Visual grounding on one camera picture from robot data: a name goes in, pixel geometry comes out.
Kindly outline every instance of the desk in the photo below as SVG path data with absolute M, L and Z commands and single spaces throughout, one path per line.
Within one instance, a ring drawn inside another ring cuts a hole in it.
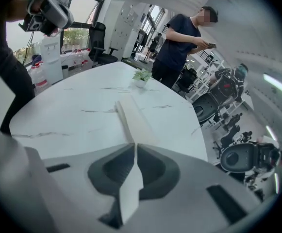
M 160 82 L 144 89 L 135 69 L 116 62 L 76 74 L 36 96 L 11 120 L 10 130 L 42 159 L 76 155 L 127 143 L 115 101 L 131 94 L 159 139 L 159 147 L 207 161 L 193 106 Z

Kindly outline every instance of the potted plant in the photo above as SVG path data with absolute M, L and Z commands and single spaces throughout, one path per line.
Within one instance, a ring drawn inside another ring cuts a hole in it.
M 151 72 L 147 71 L 146 69 L 136 71 L 133 76 L 133 79 L 135 80 L 135 85 L 139 88 L 143 88 L 150 78 Z

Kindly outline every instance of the ceiling light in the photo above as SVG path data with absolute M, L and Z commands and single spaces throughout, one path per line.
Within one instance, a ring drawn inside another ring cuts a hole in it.
M 276 193 L 279 193 L 279 177 L 278 174 L 275 173 L 275 184 L 276 184 Z
M 273 78 L 273 77 L 271 77 L 271 76 L 269 76 L 268 74 L 265 74 L 265 73 L 264 73 L 264 80 L 271 83 L 273 86 L 275 86 L 280 91 L 282 91 L 282 83 L 280 81 L 276 80 L 275 78 Z
M 273 133 L 272 129 L 268 125 L 266 126 L 266 129 L 268 130 L 268 132 L 271 135 L 272 139 L 274 139 L 275 141 L 278 141 L 276 135 Z

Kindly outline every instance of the black slot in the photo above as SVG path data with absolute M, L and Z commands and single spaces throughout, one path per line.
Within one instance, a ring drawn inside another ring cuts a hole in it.
M 241 206 L 220 185 L 210 186 L 207 188 L 207 191 L 231 224 L 247 215 Z
M 63 164 L 58 164 L 58 165 L 54 165 L 54 166 L 49 166 L 46 169 L 47 169 L 48 173 L 53 173 L 53 172 L 56 172 L 56 171 L 60 171 L 60 170 L 69 168 L 69 167 L 70 167 L 69 164 L 63 163 Z

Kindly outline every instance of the standing man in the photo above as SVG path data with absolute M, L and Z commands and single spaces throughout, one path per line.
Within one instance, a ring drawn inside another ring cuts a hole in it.
M 152 57 L 152 55 L 155 53 L 155 50 L 158 46 L 158 43 L 159 43 L 161 36 L 162 36 L 161 33 L 158 33 L 157 36 L 151 40 L 151 45 L 149 47 L 149 55 L 148 55 L 147 59 L 150 59 Z
M 13 55 L 6 41 L 6 22 L 23 20 L 27 15 L 29 0 L 0 0 L 0 77 L 16 95 L 3 120 L 0 131 L 10 134 L 11 118 L 32 98 L 34 98 L 32 80 L 22 63 Z M 43 0 L 36 0 L 32 11 L 38 12 Z
M 187 55 L 209 49 L 209 44 L 201 38 L 199 26 L 217 23 L 217 12 L 204 6 L 194 17 L 178 14 L 167 24 L 166 41 L 153 64 L 152 76 L 172 88 L 185 65 Z

